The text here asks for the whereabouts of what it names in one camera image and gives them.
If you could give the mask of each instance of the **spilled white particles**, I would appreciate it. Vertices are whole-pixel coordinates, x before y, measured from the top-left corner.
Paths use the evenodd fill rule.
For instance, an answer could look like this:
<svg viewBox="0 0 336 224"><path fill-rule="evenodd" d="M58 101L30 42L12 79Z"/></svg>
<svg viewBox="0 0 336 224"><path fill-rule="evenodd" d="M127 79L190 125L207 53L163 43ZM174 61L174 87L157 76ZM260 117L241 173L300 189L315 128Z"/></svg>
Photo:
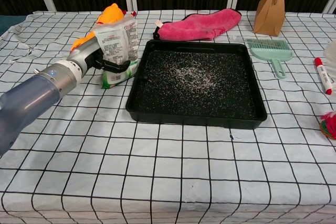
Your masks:
<svg viewBox="0 0 336 224"><path fill-rule="evenodd" d="M154 51L133 99L139 112L256 119L244 62L235 54Z"/></svg>

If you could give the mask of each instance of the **pink microfiber cloth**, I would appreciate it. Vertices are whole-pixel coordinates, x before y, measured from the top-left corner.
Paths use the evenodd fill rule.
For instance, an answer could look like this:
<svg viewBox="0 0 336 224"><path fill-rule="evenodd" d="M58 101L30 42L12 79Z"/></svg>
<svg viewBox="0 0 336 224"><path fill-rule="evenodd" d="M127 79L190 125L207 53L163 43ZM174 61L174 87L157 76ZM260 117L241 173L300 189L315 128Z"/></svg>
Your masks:
<svg viewBox="0 0 336 224"><path fill-rule="evenodd" d="M161 40L212 40L222 33L238 25L240 12L224 9L211 14L190 14L181 21L159 22L154 39Z"/></svg>

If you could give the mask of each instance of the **red marker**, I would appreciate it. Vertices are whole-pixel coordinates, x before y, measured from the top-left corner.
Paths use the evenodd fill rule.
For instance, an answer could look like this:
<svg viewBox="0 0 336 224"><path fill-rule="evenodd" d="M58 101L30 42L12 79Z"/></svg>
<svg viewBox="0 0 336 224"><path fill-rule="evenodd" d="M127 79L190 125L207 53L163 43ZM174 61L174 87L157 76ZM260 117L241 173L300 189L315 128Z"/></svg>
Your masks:
<svg viewBox="0 0 336 224"><path fill-rule="evenodd" d="M320 75L321 81L323 83L324 89L326 90L326 94L331 94L332 92L332 83L330 81L329 76L327 75L326 69L323 66L322 60L320 58L316 58L314 60L315 66L317 68L317 72Z"/></svg>

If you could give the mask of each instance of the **table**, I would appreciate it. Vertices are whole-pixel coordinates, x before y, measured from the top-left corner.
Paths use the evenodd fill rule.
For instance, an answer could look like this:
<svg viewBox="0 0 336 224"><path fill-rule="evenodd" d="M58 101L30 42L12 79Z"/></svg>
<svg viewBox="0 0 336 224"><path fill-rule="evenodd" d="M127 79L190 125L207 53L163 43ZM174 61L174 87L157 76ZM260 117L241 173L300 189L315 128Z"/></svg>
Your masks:
<svg viewBox="0 0 336 224"><path fill-rule="evenodd" d="M138 12L139 56L157 19L195 12ZM66 58L99 14L35 12L11 27L0 92ZM242 15L210 42L267 37L252 32L254 12ZM336 39L336 17L287 13L279 38L294 51L286 80L251 58L268 112L255 130L136 123L124 109L132 79L103 90L90 69L0 158L0 223L336 223L336 141L318 124L336 99L313 64Z"/></svg>

